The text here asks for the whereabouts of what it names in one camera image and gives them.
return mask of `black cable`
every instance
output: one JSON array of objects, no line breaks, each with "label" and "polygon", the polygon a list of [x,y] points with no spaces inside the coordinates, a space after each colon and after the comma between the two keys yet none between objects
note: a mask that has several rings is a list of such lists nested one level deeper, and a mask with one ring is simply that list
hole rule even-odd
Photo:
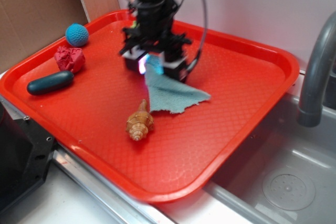
[{"label": "black cable", "polygon": [[173,11],[173,12],[169,15],[169,21],[171,21],[171,20],[174,18],[175,14],[179,11],[179,9],[181,8],[181,6],[182,6],[182,4],[183,4],[183,2],[184,2],[184,0],[181,0],[180,4],[178,5],[178,4],[176,3],[175,0],[173,0],[173,1],[174,1],[174,3],[177,5],[177,8],[176,8],[175,11]]},{"label": "black cable", "polygon": [[195,59],[187,66],[187,72],[190,73],[191,71],[193,71],[193,69],[195,68],[196,64],[198,63],[200,57],[201,57],[201,53],[202,53],[202,48],[203,48],[203,44],[205,41],[205,37],[206,37],[206,32],[208,29],[208,13],[207,13],[207,7],[206,7],[206,0],[202,0],[202,5],[203,5],[203,15],[204,15],[204,30],[203,30],[203,35],[202,35],[202,39],[200,42],[200,46],[198,47],[198,51],[196,54]]}]

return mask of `stainless steel sink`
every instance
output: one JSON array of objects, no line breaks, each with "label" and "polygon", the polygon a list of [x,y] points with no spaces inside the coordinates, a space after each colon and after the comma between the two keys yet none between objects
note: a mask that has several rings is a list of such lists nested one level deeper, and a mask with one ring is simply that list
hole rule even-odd
[{"label": "stainless steel sink", "polygon": [[336,223],[336,111],[296,122],[286,94],[205,187],[253,223]]}]

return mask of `tray rim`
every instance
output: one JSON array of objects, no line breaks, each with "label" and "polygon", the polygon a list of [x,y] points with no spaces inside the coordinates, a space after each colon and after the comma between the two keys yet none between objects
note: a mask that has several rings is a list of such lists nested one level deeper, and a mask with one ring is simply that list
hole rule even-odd
[{"label": "tray rim", "polygon": [[[105,25],[110,24],[111,22],[116,22],[120,20],[134,20],[134,18],[129,14],[127,10],[118,10],[105,14],[97,18],[96,20],[87,23],[85,27],[88,29],[89,34],[92,34],[96,30],[99,30],[101,27],[104,27]],[[202,27],[198,27],[180,21],[174,22],[174,29],[177,30],[178,32],[183,31],[183,29],[188,29],[189,31],[192,31],[193,37],[196,38],[201,37],[203,32]],[[221,33],[211,29],[209,29],[207,32],[206,43],[210,43],[213,45],[219,44],[219,42],[215,41],[218,40],[218,38],[223,40],[220,43],[222,47],[223,43],[233,44],[231,45],[231,47],[238,46],[237,48],[232,49],[232,51],[235,52],[244,53],[246,47],[250,47],[250,49],[253,48],[253,50],[256,51],[256,54],[254,56],[248,54],[248,56],[252,56],[254,58],[260,58],[260,54],[263,53],[267,54],[272,52],[272,54],[276,55],[277,57],[274,57],[267,61],[280,67],[280,69],[285,74],[285,80],[282,83],[282,85],[260,107],[260,109],[248,120],[247,124],[240,129],[238,134],[236,134],[228,142],[225,148],[220,151],[220,153],[213,159],[213,161],[208,166],[206,166],[206,168],[199,174],[199,176],[196,177],[190,184],[184,186],[183,188],[177,191],[172,191],[169,193],[163,193],[163,194],[153,193],[150,191],[146,191],[144,189],[140,189],[140,187],[137,184],[133,183],[129,179],[125,180],[125,176],[123,174],[117,172],[115,169],[113,169],[113,167],[110,167],[107,164],[100,162],[99,160],[97,160],[97,157],[85,152],[82,149],[76,150],[76,154],[74,155],[77,155],[88,165],[94,167],[94,169],[96,169],[100,174],[102,174],[111,182],[115,183],[113,181],[115,179],[118,179],[118,181],[123,181],[123,183],[115,183],[115,184],[119,186],[122,190],[129,193],[131,196],[149,203],[174,201],[203,187],[205,183],[210,179],[212,174],[215,173],[215,171],[228,159],[230,154],[244,141],[246,136],[251,131],[251,124],[254,125],[253,126],[254,128],[266,116],[266,114],[273,108],[273,106],[282,98],[282,96],[286,93],[286,91],[296,81],[299,75],[299,64],[296,58],[291,53],[285,50],[265,45],[259,42],[255,42],[252,40],[240,38],[237,36]],[[34,120],[36,121],[38,120],[38,122],[47,130],[50,130],[50,128],[52,128],[52,123],[49,122],[44,117],[41,117],[41,115],[39,115],[37,111],[31,109],[29,105],[26,104],[24,101],[22,101],[19,97],[13,95],[10,92],[10,88],[11,84],[13,84],[20,76],[28,72],[22,70],[25,64],[27,63],[32,64],[32,67],[30,69],[40,65],[42,62],[45,62],[51,57],[44,56],[39,58],[39,56],[43,55],[44,52],[49,51],[53,48],[56,50],[58,46],[70,46],[70,45],[67,44],[65,37],[62,37],[59,40],[55,41],[54,43],[50,44],[49,46],[43,48],[42,50],[26,58],[25,60],[14,65],[0,79],[0,94],[3,95],[4,98],[6,98],[9,102],[11,102],[22,112],[29,115]],[[58,129],[58,132],[56,134],[54,132],[53,134],[56,136],[56,138],[67,138],[67,139],[71,138],[73,140],[75,139],[73,136],[60,129]],[[240,141],[239,143],[237,143],[237,141],[233,141],[233,139],[240,139]]]}]

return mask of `seashell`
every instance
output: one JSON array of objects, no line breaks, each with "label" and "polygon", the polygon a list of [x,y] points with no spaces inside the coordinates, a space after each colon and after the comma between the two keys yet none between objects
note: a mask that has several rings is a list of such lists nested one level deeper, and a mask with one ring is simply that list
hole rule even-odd
[{"label": "seashell", "polygon": [[152,131],[153,129],[154,120],[152,115],[147,111],[147,101],[143,99],[138,111],[128,118],[126,131],[133,140],[139,141],[147,136],[148,131]]}]

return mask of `white surface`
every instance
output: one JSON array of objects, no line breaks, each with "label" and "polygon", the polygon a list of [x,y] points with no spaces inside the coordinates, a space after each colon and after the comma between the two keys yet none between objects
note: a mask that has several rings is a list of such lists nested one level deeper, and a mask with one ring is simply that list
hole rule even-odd
[{"label": "white surface", "polygon": [[180,224],[251,223],[204,190],[199,190],[176,202],[162,204],[160,209]]},{"label": "white surface", "polygon": [[0,216],[1,224],[117,223],[53,163],[46,182]]},{"label": "white surface", "polygon": [[7,71],[3,72],[3,73],[0,73],[0,79],[2,76],[4,76],[4,74],[6,73]]},{"label": "white surface", "polygon": [[300,97],[303,80],[304,80],[304,75],[300,74],[298,76],[298,79],[296,80],[296,82],[294,82],[294,84],[292,85],[292,87],[290,87],[288,89],[287,93],[290,93],[290,94],[292,94],[292,95],[294,95],[296,97]]},{"label": "white surface", "polygon": [[[121,8],[126,1],[119,0]],[[294,54],[301,69],[317,36],[336,10],[336,0],[207,0],[209,27],[284,49]],[[201,0],[185,0],[177,20],[203,25]]]}]

